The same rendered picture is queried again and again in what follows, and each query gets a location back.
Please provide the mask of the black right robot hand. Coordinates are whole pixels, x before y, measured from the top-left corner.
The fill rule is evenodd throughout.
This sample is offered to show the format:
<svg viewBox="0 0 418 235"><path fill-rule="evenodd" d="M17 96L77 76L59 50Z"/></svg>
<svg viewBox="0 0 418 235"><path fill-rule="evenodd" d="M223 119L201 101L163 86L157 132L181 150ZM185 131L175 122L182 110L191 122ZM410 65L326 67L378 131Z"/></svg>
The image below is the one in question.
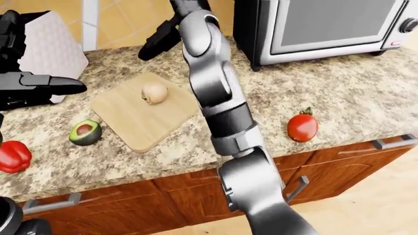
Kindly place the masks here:
<svg viewBox="0 0 418 235"><path fill-rule="evenodd" d="M180 22L190 13L198 10L211 11L208 0L170 0L174 16L165 20L156 32L146 39L145 45L139 50L138 58L148 61L176 46L181 37L177 30Z"/></svg>

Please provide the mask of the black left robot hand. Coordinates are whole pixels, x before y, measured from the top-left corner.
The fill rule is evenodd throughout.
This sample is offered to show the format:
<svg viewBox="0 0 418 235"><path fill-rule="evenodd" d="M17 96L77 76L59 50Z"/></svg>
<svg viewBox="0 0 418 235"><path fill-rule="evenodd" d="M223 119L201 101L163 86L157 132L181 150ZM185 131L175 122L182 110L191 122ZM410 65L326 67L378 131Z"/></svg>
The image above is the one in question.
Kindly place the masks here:
<svg viewBox="0 0 418 235"><path fill-rule="evenodd" d="M22 72L18 60L25 49L22 14L0 14L0 111L60 103L66 95L87 91L79 79Z"/></svg>

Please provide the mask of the pale onion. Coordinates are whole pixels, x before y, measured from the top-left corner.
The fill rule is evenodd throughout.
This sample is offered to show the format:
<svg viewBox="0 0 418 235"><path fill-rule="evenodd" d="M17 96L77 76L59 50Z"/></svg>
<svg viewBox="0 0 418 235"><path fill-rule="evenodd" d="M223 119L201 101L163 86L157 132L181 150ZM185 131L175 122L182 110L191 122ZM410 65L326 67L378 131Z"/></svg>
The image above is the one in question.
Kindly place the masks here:
<svg viewBox="0 0 418 235"><path fill-rule="evenodd" d="M148 82L142 86L142 99L150 105L162 103L168 95L168 87L160 82Z"/></svg>

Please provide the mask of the red bell pepper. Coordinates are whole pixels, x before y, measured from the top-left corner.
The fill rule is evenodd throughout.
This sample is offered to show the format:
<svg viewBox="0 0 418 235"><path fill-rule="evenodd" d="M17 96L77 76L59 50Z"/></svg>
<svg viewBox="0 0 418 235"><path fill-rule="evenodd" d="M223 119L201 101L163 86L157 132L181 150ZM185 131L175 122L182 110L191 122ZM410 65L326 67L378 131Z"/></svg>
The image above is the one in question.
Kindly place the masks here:
<svg viewBox="0 0 418 235"><path fill-rule="evenodd" d="M29 168L32 154L25 144L16 140L3 142L0 147L0 171L15 174Z"/></svg>

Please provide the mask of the wooden cutting board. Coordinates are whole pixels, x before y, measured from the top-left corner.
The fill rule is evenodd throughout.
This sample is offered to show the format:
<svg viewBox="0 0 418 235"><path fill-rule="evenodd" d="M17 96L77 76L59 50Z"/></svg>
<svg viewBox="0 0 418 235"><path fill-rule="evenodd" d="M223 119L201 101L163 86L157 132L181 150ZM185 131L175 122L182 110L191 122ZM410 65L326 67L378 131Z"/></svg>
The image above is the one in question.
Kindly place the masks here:
<svg viewBox="0 0 418 235"><path fill-rule="evenodd" d="M141 91L148 82L168 87L167 99L155 105L144 101ZM129 148L139 153L151 150L199 111L192 93L152 73L140 74L102 92L92 99L91 108Z"/></svg>

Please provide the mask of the halved green avocado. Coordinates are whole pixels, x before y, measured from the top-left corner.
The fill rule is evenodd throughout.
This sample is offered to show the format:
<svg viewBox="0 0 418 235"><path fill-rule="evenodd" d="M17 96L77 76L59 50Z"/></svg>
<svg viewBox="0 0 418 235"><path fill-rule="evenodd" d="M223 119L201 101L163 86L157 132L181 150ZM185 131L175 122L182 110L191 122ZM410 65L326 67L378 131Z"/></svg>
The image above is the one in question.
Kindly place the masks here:
<svg viewBox="0 0 418 235"><path fill-rule="evenodd" d="M90 146L101 139L102 127L96 121L86 119L77 123L69 133L69 140L77 146Z"/></svg>

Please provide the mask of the red tomato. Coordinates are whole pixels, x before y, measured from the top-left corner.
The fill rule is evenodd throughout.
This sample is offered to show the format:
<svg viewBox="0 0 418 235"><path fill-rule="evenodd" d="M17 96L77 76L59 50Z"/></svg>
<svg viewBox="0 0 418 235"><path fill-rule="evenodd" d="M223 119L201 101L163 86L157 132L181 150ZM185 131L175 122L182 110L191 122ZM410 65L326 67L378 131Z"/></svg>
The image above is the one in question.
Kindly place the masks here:
<svg viewBox="0 0 418 235"><path fill-rule="evenodd" d="M295 142L308 142L319 129L318 121L313 116L311 107L307 107L292 117L287 123L287 135Z"/></svg>

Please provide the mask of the white textured block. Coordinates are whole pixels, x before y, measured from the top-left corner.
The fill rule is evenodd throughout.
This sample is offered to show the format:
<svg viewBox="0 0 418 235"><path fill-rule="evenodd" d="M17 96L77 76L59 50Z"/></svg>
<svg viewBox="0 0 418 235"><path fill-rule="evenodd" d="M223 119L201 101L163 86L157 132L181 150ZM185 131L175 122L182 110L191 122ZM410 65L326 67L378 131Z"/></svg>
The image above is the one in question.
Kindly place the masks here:
<svg viewBox="0 0 418 235"><path fill-rule="evenodd" d="M22 21L26 49L20 70L78 80L89 62L58 13L24 13Z"/></svg>

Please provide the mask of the brown wooden cabinet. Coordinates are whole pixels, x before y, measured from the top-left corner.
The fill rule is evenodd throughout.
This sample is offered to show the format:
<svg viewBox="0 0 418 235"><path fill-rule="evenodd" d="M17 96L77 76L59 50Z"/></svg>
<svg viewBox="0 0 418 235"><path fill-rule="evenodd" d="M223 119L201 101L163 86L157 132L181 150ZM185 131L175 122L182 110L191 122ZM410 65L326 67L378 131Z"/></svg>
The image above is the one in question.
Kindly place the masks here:
<svg viewBox="0 0 418 235"><path fill-rule="evenodd" d="M413 145L376 149L370 142L275 158L284 195L310 183L291 205L340 195L386 166ZM187 225L236 217L229 211L215 170L84 191L77 205L32 213L49 221L53 235L147 235Z"/></svg>

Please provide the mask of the silver toaster oven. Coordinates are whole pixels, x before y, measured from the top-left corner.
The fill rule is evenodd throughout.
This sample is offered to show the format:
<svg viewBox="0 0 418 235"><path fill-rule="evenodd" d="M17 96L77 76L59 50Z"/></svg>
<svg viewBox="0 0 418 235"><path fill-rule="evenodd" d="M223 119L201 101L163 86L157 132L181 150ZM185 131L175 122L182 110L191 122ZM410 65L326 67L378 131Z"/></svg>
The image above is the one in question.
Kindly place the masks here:
<svg viewBox="0 0 418 235"><path fill-rule="evenodd" d="M401 47L418 0L234 0L233 37L252 70Z"/></svg>

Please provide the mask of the black toaster oven knob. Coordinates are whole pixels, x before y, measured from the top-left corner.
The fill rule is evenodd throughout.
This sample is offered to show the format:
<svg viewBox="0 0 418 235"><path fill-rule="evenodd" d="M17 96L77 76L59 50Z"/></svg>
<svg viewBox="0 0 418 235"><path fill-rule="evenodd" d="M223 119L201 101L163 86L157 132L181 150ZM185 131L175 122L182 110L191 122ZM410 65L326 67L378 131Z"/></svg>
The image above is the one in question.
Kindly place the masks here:
<svg viewBox="0 0 418 235"><path fill-rule="evenodd" d="M399 27L400 33L411 33L418 27L418 19L408 18Z"/></svg>

